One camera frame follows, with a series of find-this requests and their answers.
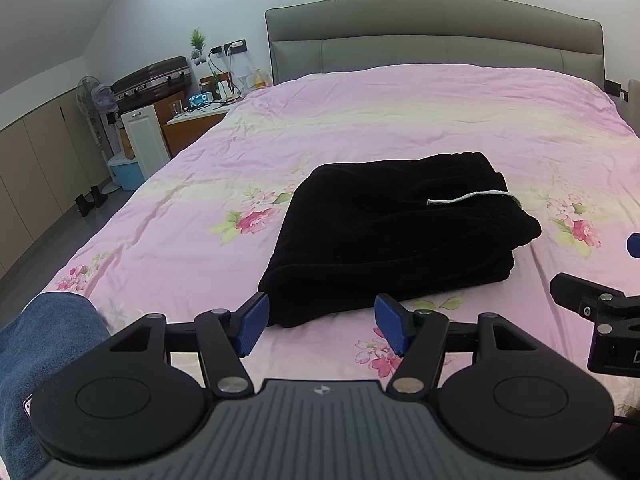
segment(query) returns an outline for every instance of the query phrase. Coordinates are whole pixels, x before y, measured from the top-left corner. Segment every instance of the ceiling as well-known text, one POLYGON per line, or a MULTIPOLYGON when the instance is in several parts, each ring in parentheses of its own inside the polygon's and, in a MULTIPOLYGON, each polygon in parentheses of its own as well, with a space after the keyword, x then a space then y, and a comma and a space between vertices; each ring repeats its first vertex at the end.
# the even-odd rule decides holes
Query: ceiling
POLYGON ((0 93, 84 54, 113 0, 0 0, 0 93))

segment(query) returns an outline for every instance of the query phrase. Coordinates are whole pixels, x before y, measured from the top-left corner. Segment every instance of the white bin lid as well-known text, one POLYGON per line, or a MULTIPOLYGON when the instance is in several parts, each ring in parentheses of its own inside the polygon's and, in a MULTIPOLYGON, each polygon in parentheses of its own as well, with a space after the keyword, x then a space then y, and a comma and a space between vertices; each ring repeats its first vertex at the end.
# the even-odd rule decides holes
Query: white bin lid
POLYGON ((134 162, 137 162, 135 157, 127 158, 124 156, 124 152, 120 152, 107 162, 107 166, 112 168, 113 166, 123 166, 124 164, 133 164, 134 162))

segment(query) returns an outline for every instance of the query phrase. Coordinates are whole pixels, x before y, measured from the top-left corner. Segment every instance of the pink floral bedsheet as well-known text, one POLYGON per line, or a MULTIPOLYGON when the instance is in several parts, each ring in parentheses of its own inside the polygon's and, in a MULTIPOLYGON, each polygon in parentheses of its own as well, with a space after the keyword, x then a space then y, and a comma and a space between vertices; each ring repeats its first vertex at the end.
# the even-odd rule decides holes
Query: pink floral bedsheet
MULTIPOLYGON (((592 83, 543 70, 389 66, 254 92, 142 186, 46 290, 88 297, 114 332, 147 312, 184 322, 233 310, 255 292, 313 168, 463 151, 504 173, 542 236, 515 251, 508 280, 406 304, 463 322, 498 312, 584 368, 592 326, 555 306, 548 284, 562 271, 640 292, 640 260, 625 249, 640 223, 640 142, 592 83)), ((400 361, 361 310, 269 328, 244 365, 257 386, 385 383, 400 361)), ((469 361, 447 356, 444 377, 469 361)), ((193 356, 177 362, 197 376, 193 356)), ((636 405, 635 381, 600 379, 620 411, 636 405)))

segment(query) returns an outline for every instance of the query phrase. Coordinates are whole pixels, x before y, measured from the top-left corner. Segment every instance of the blue denim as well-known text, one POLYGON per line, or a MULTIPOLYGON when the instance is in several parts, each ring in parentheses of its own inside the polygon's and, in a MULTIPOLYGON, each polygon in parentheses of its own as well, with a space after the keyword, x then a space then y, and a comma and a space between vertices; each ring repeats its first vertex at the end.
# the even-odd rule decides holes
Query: blue denim
POLYGON ((91 302, 69 292, 39 295, 0 330, 0 456, 11 480, 28 480, 45 465, 24 400, 108 337, 91 302))

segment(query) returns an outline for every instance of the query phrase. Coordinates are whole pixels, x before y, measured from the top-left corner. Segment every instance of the blue gripper pad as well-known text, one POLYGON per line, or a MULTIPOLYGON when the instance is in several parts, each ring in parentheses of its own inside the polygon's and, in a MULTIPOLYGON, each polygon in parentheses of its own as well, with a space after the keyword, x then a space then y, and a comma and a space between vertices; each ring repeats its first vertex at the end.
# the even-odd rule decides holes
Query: blue gripper pad
POLYGON ((391 298, 387 299, 378 295, 373 304, 373 311, 376 316, 376 325, 385 335, 386 342, 389 343, 396 355, 403 356, 409 349, 411 340, 404 329, 405 323, 401 313, 398 312, 398 306, 404 310, 402 305, 391 298))
POLYGON ((626 250, 634 258, 640 258, 640 233, 633 233, 626 240, 626 250))
POLYGON ((234 350, 238 357, 246 357, 254 349, 269 320, 269 298, 265 294, 242 316, 234 350))

